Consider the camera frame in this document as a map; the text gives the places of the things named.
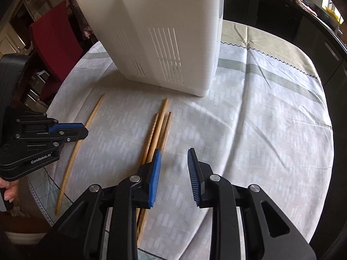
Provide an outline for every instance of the table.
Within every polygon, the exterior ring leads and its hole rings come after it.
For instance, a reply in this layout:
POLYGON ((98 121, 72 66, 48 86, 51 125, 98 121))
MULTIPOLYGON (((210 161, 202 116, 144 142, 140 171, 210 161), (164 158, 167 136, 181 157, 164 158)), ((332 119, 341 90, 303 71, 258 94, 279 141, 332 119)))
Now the table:
MULTIPOLYGON (((76 157, 61 213, 89 185, 109 187, 136 172, 153 115, 168 97, 173 118, 140 259, 209 257, 212 212, 193 201, 190 147, 231 183, 260 185, 310 241, 334 158, 320 79, 311 60, 278 37, 227 21, 222 34, 218 69, 203 98, 128 81, 99 42, 83 56, 47 114, 60 122, 85 123, 100 96, 106 96, 76 157)), ((28 177, 51 225, 73 146, 65 144, 58 162, 28 177)))

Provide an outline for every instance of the white appliance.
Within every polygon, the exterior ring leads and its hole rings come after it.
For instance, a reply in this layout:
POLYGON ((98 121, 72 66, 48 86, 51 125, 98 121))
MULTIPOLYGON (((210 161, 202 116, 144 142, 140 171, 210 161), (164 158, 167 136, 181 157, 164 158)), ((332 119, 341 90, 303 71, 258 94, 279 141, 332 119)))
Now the white appliance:
POLYGON ((77 0, 130 80, 197 96, 216 72, 224 0, 77 0))

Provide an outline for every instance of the cabinet handle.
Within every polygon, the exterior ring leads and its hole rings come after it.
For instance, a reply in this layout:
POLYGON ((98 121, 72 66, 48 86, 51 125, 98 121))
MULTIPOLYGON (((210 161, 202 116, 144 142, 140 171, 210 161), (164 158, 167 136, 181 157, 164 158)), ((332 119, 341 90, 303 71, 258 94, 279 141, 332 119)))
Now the cabinet handle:
POLYGON ((337 61, 339 61, 339 57, 336 55, 336 53, 332 50, 332 48, 327 44, 327 42, 324 42, 325 46, 327 47, 327 49, 330 51, 330 53, 334 56, 334 58, 336 58, 337 61))

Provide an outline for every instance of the silver screw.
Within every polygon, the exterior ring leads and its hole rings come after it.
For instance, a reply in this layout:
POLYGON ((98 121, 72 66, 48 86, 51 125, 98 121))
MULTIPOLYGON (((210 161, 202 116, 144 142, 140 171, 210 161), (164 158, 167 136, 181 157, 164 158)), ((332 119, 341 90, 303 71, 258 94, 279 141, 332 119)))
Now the silver screw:
POLYGON ((253 184, 249 188, 252 192, 259 192, 260 191, 260 187, 258 185, 253 184))
POLYGON ((89 187, 90 192, 97 192, 99 189, 100 189, 100 187, 98 185, 91 185, 89 187))
POLYGON ((218 182, 220 181, 220 177, 217 174, 213 174, 210 176, 211 181, 218 182))
POLYGON ((137 183, 140 181, 140 176, 137 176, 137 175, 133 175, 130 177, 130 181, 133 182, 133 183, 137 183))

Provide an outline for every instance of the red chair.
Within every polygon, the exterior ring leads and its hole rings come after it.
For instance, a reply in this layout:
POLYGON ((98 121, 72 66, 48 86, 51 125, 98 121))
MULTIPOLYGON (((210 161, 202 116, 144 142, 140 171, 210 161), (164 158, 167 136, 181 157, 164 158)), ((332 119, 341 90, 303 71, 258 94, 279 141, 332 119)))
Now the red chair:
POLYGON ((29 35, 50 73, 40 94, 41 101, 49 101, 83 54, 68 20, 66 1, 32 23, 29 35))

